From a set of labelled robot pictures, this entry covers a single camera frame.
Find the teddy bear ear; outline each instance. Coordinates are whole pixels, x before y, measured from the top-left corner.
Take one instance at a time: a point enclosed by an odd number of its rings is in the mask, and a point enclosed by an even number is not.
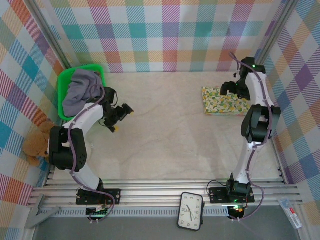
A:
[[[44,134],[50,134],[50,130],[55,126],[53,122],[45,121],[40,126],[39,129]]]
[[[35,156],[26,156],[27,161],[30,163],[32,166],[39,166],[39,160]]]

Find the wire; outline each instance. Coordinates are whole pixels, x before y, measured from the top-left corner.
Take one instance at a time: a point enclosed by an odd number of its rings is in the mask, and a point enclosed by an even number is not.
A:
[[[258,234],[257,232],[253,231],[250,227],[248,227],[247,225],[245,225],[242,221],[239,221],[239,223],[244,226],[249,232],[251,232],[253,235],[255,235],[257,237],[257,239],[261,239],[261,240],[265,240],[265,238],[263,238],[261,236],[261,234]]]
[[[110,211],[108,211],[108,213],[103,217],[101,218],[99,221],[102,222],[103,220],[105,220],[107,218],[107,216],[109,216],[112,211],[114,210],[115,208],[115,205],[116,205],[116,200],[114,198],[114,196],[112,196],[111,194],[109,193],[106,193],[106,192],[103,192],[103,191],[97,191],[95,189],[91,189],[90,187],[87,187],[85,186],[84,184],[82,184],[77,178],[76,176],[74,175],[74,172],[76,170],[76,166],[77,166],[77,155],[76,155],[76,150],[75,150],[75,146],[72,142],[72,138],[71,138],[71,129],[73,128],[73,126],[76,124],[77,120],[86,112],[88,112],[90,109],[94,108],[96,105],[98,105],[104,98],[105,98],[105,95],[106,95],[106,92],[105,92],[105,89],[102,85],[99,85],[99,87],[102,89],[102,97],[96,101],[94,104],[92,104],[91,106],[89,106],[88,108],[82,110],[77,116],[75,116],[75,118],[72,120],[72,123],[70,124],[69,128],[68,128],[68,132],[67,132],[67,135],[68,135],[68,141],[70,143],[70,148],[71,148],[71,151],[72,151],[72,155],[73,155],[73,166],[72,166],[72,169],[70,171],[70,175],[72,176],[73,180],[80,185],[81,188],[83,189],[86,189],[90,192],[93,192],[93,193],[96,193],[96,194],[102,194],[102,195],[106,195],[107,197],[111,198],[112,199],[112,205],[110,207]],[[89,220],[91,223],[94,222],[94,220],[91,218],[92,214],[89,215]]]
[[[118,104],[118,93],[116,90],[115,90],[115,96],[116,96],[116,102],[115,104],[111,105],[111,107],[115,107]]]
[[[263,146],[264,144],[266,144],[266,142],[268,141],[268,138],[270,136],[270,133],[271,133],[271,130],[272,130],[272,109],[271,109],[271,106],[268,103],[265,86],[264,86],[263,81],[262,81],[261,77],[259,76],[259,74],[251,66],[245,64],[244,62],[239,61],[237,59],[236,55],[233,52],[229,52],[229,56],[233,60],[236,61],[236,63],[238,64],[238,69],[239,69],[239,64],[240,64],[240,65],[250,69],[255,74],[255,76],[258,78],[258,81],[259,81],[259,83],[261,85],[261,89],[262,89],[263,101],[264,101],[266,107],[268,108],[268,112],[269,112],[269,124],[268,124],[268,129],[267,129],[267,133],[266,133],[266,135],[264,137],[264,140],[263,140],[262,143],[259,143],[259,144],[253,146],[253,151],[251,152],[250,157],[249,157],[249,161],[248,161],[248,163],[246,165],[246,176],[248,178],[248,181],[252,186],[254,186],[254,187],[256,187],[256,188],[261,190],[262,197],[261,197],[261,201],[260,201],[259,205],[256,207],[256,209],[252,213],[250,213],[248,216],[245,216],[245,217],[242,218],[242,220],[245,220],[245,219],[250,218],[253,214],[255,214],[259,210],[259,208],[261,207],[261,205],[262,205],[262,203],[263,203],[263,201],[265,199],[265,191],[264,191],[264,189],[252,182],[249,172],[250,172],[250,164],[251,164],[253,156],[254,156],[254,154],[255,154],[255,152],[257,150],[257,147],[260,147],[260,146]]]
[[[247,209],[247,208],[248,208],[248,198],[246,197],[246,198],[245,198],[245,206],[239,208],[239,210],[241,209],[241,211],[243,211],[243,210],[245,210],[245,209]]]
[[[209,184],[210,183],[212,183],[212,182],[217,182],[218,184],[220,184],[220,185],[222,185],[222,186],[224,186],[224,187],[226,187],[227,185],[224,185],[224,184],[222,184],[221,182],[219,182],[219,181],[217,181],[217,180],[211,180],[210,182],[208,182],[208,184],[206,185],[206,193],[210,196],[210,193],[208,192],[208,187],[209,187]]]
[[[101,122],[100,122],[101,120],[103,120],[103,119],[100,119],[100,120],[98,121],[98,123],[99,123],[102,127],[105,127],[105,128],[106,128],[106,127],[107,127],[106,125],[102,125],[102,124],[101,124]]]
[[[78,188],[75,190],[75,195],[76,195],[77,197],[81,197],[81,196],[78,194],[78,192],[79,192],[80,189],[81,189],[81,188],[78,187]]]

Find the black mounting plate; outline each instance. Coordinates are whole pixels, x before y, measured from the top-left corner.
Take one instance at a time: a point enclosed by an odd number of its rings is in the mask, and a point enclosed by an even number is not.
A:
[[[245,197],[228,196],[226,187],[210,187],[209,193],[210,193],[211,204],[230,204],[230,203],[245,204],[247,202]],[[254,203],[254,202],[255,202],[255,196],[251,188],[250,193],[248,195],[248,203]]]
[[[110,194],[115,199],[115,205],[120,204],[120,198],[121,198],[121,189],[115,188],[115,189],[109,189],[105,188],[102,190],[102,192]],[[86,191],[83,189],[79,189],[77,191],[77,198],[75,201],[76,205],[111,205],[113,203],[112,199],[106,195],[94,193],[91,191]]]

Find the clock hand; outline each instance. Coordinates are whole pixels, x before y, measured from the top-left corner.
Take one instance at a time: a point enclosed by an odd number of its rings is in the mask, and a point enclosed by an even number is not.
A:
[[[192,214],[194,220],[198,219],[197,217],[194,216],[194,214],[192,212],[191,212],[191,214]]]
[[[191,218],[191,222],[192,222],[192,212],[191,212],[191,209],[190,209],[190,207],[189,207],[188,205],[187,205],[186,207],[189,209],[190,218]]]

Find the analog clock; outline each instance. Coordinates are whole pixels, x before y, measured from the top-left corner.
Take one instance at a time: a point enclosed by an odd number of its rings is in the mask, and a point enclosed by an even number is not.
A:
[[[201,195],[184,192],[181,195],[178,226],[180,228],[199,231],[203,224],[205,203]]]

